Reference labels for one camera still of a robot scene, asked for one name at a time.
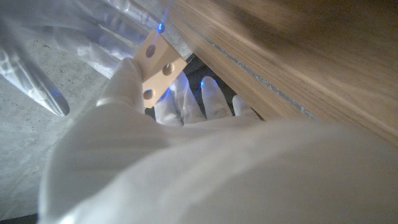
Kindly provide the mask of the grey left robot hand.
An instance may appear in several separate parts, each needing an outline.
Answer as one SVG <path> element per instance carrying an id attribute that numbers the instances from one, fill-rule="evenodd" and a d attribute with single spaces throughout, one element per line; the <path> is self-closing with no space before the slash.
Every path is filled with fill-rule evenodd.
<path id="1" fill-rule="evenodd" d="M 396 223 L 397 151 L 333 123 L 240 114 L 182 127 L 142 108 L 122 60 L 58 141 L 40 223 Z"/>

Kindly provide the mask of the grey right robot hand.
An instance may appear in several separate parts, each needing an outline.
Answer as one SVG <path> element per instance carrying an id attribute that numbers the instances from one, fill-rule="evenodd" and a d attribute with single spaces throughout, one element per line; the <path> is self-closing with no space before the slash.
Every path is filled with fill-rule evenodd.
<path id="1" fill-rule="evenodd" d="M 149 31 L 165 30 L 163 20 L 130 0 L 1 1 L 1 75 L 57 116 L 69 105 L 59 89 L 33 61 L 25 43 L 43 38 L 111 78 L 118 62 L 141 45 Z"/>

